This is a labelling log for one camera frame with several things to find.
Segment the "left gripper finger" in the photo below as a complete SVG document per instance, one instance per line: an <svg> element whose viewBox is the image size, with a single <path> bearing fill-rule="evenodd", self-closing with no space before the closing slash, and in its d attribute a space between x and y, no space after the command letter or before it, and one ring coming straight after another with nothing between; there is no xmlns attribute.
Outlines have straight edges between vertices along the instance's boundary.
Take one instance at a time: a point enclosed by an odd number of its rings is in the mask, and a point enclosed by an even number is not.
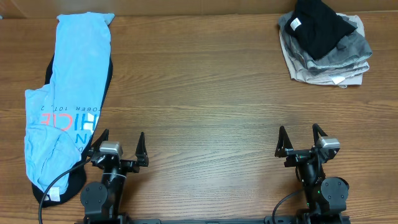
<svg viewBox="0 0 398 224"><path fill-rule="evenodd" d="M100 150L100 145L109 138L109 129L105 129L101 136L91 145L91 151L96 152Z"/></svg>
<svg viewBox="0 0 398 224"><path fill-rule="evenodd" d="M144 132L141 132L135 155L137 157L137 165L144 167L149 166L149 157L147 155Z"/></svg>

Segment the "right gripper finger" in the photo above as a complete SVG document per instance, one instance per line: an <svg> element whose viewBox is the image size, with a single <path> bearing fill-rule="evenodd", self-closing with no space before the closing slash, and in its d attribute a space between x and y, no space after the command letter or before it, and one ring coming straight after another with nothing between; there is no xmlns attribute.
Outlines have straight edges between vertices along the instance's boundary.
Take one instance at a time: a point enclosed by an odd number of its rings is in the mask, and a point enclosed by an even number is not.
<svg viewBox="0 0 398 224"><path fill-rule="evenodd" d="M314 123L312 125L312 131L313 131L314 145L317 144L317 142L320 140L321 137L328 136L327 133L325 133L317 123Z"/></svg>
<svg viewBox="0 0 398 224"><path fill-rule="evenodd" d="M279 137L274 155L276 157L287 157L293 150L294 148L284 126L281 126L279 128Z"/></svg>

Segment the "light blue printed t-shirt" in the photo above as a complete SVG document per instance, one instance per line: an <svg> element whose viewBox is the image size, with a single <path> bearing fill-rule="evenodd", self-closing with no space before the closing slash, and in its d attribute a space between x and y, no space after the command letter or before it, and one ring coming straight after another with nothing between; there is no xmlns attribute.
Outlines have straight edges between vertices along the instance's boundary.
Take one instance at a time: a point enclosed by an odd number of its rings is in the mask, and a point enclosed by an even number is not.
<svg viewBox="0 0 398 224"><path fill-rule="evenodd" d="M81 161L100 119L114 14L59 15L50 83L25 91L26 174L41 191L68 187L61 176Z"/></svg>

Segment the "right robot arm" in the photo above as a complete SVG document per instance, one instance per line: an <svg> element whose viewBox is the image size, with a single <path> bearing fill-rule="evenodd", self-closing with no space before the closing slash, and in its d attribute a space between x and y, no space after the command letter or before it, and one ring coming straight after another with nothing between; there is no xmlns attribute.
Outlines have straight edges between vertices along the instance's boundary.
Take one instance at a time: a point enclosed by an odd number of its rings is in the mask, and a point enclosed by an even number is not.
<svg viewBox="0 0 398 224"><path fill-rule="evenodd" d="M349 183L341 177L327 177L322 165L337 155L340 142L328 136L318 124L312 125L314 145L310 149L295 150L287 131L279 128L279 138L275 150L276 157L284 157L284 165L295 169L296 178L302 189L293 192L274 207L272 223L349 223L349 216L343 216L349 193ZM307 208L299 209L294 216L277 216L277 209L288 199L304 193Z"/></svg>

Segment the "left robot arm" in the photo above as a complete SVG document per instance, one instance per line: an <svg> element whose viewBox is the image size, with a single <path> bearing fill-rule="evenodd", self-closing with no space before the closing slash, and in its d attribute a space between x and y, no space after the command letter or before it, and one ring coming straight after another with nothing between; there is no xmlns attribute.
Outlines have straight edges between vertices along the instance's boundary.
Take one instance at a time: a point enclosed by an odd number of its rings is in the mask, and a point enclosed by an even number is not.
<svg viewBox="0 0 398 224"><path fill-rule="evenodd" d="M109 130L105 129L88 151L92 165L103 173L99 182L90 182L81 191L83 223L132 223L128 214L119 211L124 184L128 173L138 173L149 165L144 133L137 143L135 160L123 159L121 143L108 137Z"/></svg>

